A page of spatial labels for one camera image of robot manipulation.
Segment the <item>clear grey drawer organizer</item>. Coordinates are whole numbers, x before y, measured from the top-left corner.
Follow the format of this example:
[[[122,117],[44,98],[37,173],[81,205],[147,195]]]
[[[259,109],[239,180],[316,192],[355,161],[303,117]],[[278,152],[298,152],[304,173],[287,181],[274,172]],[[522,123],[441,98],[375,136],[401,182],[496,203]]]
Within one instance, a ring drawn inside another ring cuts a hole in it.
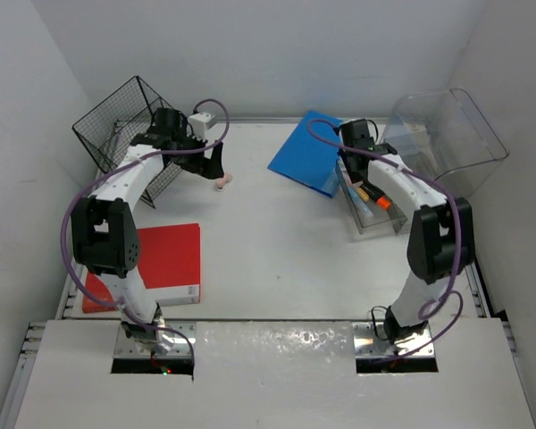
[[[381,142],[394,147],[411,170],[467,199],[509,156],[479,106],[461,88],[401,97]]]

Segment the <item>pink eraser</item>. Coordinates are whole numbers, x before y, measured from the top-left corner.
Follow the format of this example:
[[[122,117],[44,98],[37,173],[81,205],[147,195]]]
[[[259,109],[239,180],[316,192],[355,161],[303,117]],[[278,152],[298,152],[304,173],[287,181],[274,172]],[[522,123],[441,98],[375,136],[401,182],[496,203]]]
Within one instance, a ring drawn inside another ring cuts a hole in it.
[[[232,181],[232,175],[225,173],[221,178],[215,180],[215,189],[223,191]]]

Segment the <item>yellow pink highlighter marker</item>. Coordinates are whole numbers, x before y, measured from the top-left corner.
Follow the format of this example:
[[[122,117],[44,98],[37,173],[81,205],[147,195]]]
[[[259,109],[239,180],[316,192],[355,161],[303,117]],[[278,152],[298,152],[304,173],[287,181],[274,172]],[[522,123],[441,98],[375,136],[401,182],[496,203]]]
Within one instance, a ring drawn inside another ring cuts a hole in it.
[[[354,190],[356,191],[356,194],[364,201],[367,202],[370,200],[370,196],[367,194],[367,192],[362,189],[360,186],[354,186]]]

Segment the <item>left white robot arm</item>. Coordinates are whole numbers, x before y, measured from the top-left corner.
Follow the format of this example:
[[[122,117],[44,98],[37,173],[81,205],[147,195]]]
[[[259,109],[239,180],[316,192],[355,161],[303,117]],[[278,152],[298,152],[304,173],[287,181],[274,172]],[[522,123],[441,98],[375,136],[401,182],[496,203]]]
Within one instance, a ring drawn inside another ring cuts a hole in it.
[[[213,121],[213,114],[198,109],[185,116],[157,108],[119,165],[76,196],[63,218],[62,243],[71,243],[75,261],[108,288],[126,335],[138,341],[156,342],[165,324],[138,270],[140,241],[132,211],[170,165],[208,180],[224,178],[223,142],[206,138]]]

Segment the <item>black wire mesh basket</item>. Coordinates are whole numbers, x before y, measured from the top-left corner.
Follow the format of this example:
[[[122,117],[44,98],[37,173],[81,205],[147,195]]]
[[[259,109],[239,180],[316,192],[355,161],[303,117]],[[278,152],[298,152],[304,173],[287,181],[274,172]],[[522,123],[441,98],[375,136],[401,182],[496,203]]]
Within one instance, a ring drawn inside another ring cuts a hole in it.
[[[171,106],[139,76],[134,76],[71,127],[100,175],[117,168],[129,143],[155,123],[155,111]]]

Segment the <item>light blue highlighter marker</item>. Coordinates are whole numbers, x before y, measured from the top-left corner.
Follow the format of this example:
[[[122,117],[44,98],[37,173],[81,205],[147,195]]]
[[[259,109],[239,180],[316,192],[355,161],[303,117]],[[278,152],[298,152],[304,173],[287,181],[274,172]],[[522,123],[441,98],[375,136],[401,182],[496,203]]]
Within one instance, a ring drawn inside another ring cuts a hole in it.
[[[368,205],[359,197],[354,188],[349,187],[348,193],[356,207],[364,218],[373,218],[374,214]]]

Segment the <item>blue folder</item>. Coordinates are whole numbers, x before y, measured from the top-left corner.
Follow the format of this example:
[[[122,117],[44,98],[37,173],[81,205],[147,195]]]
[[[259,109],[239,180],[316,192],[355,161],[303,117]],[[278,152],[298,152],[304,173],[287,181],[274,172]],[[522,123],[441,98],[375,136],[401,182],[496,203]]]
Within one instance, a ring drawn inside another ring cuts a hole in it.
[[[331,127],[338,127],[342,123],[343,120],[339,118],[308,111],[267,168],[328,198],[333,198],[339,187],[339,179],[335,172],[338,149],[314,138],[308,129],[324,139],[339,144],[340,139]]]

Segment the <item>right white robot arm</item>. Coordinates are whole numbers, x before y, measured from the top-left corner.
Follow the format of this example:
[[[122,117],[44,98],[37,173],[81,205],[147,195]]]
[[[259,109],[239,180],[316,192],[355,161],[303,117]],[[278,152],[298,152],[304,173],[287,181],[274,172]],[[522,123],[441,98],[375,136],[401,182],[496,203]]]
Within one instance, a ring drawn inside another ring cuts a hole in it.
[[[434,180],[411,170],[388,143],[375,145],[365,120],[342,123],[339,155],[352,182],[385,194],[410,222],[406,259],[410,273],[385,313],[390,343],[420,332],[473,261],[473,210]]]

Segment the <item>orange highlighter marker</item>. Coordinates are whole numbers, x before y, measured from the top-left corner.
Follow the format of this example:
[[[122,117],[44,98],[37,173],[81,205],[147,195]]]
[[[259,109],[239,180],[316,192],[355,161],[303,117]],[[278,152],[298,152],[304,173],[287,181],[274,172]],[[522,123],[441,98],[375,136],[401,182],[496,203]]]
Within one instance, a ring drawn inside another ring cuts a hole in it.
[[[374,189],[367,188],[365,191],[370,199],[381,209],[388,210],[391,207],[390,200],[384,195],[382,191],[376,191]]]

